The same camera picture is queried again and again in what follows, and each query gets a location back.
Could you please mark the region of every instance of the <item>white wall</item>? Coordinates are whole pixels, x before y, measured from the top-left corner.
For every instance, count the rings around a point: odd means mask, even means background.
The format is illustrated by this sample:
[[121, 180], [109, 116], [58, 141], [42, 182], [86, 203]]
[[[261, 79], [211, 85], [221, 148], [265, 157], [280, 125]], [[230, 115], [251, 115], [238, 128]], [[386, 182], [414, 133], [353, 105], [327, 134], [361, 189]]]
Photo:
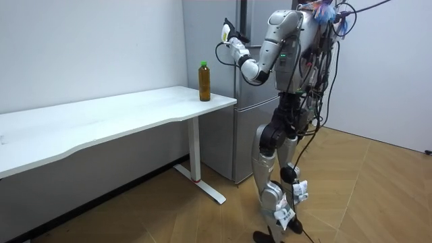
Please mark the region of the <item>white wall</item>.
[[[356, 9], [378, 0], [350, 0]], [[432, 1], [394, 0], [358, 14], [341, 42], [327, 126], [398, 146], [432, 149]]]
[[[0, 113], [187, 85], [182, 1], [0, 0]], [[0, 242], [188, 153], [185, 124], [0, 182]]]

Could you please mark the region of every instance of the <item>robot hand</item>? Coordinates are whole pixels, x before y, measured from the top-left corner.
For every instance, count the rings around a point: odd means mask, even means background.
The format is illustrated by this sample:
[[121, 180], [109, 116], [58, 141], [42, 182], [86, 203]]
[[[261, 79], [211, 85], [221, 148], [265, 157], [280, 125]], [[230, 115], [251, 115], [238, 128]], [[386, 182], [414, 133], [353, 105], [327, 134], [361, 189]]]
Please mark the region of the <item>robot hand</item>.
[[244, 35], [242, 35], [242, 33], [236, 31], [234, 25], [227, 18], [225, 18], [225, 22], [223, 23], [222, 28], [222, 41], [224, 43], [227, 43], [233, 37], [236, 37], [239, 41], [246, 44], [250, 42], [250, 40]]

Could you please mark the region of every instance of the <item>table leg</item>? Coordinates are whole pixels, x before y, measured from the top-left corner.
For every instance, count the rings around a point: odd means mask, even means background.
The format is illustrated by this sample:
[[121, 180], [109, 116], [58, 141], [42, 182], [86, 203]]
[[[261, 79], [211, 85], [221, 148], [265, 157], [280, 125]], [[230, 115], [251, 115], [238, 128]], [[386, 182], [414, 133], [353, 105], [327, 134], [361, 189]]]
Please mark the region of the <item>table leg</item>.
[[218, 193], [215, 189], [201, 180], [200, 166], [200, 139], [198, 128], [198, 117], [193, 117], [188, 120], [189, 132], [189, 153], [190, 153], [190, 170], [188, 171], [181, 165], [176, 165], [174, 168], [185, 175], [189, 180], [193, 181], [197, 186], [203, 189], [208, 195], [219, 204], [224, 203], [227, 199]]

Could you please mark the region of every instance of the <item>white desk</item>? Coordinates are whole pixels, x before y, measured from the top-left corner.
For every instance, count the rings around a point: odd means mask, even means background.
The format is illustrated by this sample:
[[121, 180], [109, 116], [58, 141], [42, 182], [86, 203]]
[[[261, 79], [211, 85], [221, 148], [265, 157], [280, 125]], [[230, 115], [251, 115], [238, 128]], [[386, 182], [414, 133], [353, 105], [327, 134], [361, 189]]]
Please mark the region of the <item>white desk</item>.
[[175, 168], [222, 204], [225, 197], [200, 180], [198, 116], [236, 102], [217, 94], [209, 102], [200, 102], [197, 90], [177, 86], [6, 113], [0, 115], [0, 178], [102, 142], [188, 119], [192, 173], [181, 165]]

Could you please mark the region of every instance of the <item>plastic bottle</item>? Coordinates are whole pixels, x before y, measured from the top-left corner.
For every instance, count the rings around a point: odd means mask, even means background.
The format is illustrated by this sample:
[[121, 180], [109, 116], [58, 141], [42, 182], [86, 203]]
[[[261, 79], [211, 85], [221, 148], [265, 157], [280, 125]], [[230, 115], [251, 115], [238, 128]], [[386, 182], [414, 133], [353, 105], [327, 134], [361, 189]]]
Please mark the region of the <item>plastic bottle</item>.
[[210, 69], [207, 62], [202, 61], [198, 69], [200, 101], [210, 101]]

